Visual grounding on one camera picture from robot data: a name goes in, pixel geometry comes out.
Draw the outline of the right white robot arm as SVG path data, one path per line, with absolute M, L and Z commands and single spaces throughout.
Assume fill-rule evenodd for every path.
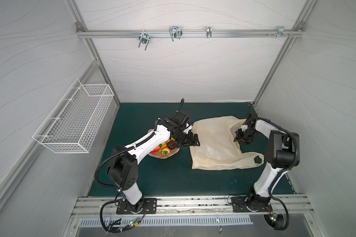
M 237 126 L 232 135 L 240 145 L 250 145 L 257 133 L 268 138 L 266 166 L 246 196 L 245 202 L 249 205 L 269 203 L 279 180 L 300 161 L 299 135 L 267 118 L 249 113 L 245 122 Z

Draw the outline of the dark purple plum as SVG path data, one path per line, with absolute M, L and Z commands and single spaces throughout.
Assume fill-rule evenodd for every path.
M 177 148 L 176 146 L 176 141 L 175 140 L 169 140 L 167 143 L 167 148 L 169 148 L 170 150 L 174 150 Z

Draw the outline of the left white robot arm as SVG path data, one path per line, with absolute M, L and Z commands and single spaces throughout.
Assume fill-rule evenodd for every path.
M 101 187 L 115 188 L 130 205 L 143 203 L 137 185 L 138 165 L 158 145 L 174 139 L 180 146 L 199 146 L 199 137 L 191 131 L 189 117 L 176 111 L 168 118 L 157 119 L 154 128 L 139 140 L 125 146 L 102 161 L 96 168 L 94 180 Z

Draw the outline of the cream plastic banana bag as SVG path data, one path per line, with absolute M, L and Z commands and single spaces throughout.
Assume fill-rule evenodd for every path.
M 194 122 L 191 131 L 198 135 L 199 146 L 191 146 L 192 169 L 233 170 L 256 168 L 264 164 L 264 155 L 242 152 L 235 133 L 246 119 L 234 116 L 202 119 Z

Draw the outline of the red apple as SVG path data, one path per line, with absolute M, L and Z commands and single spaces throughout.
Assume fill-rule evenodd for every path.
M 160 146 L 157 146 L 156 148 L 154 148 L 151 153 L 157 153 L 160 151 Z

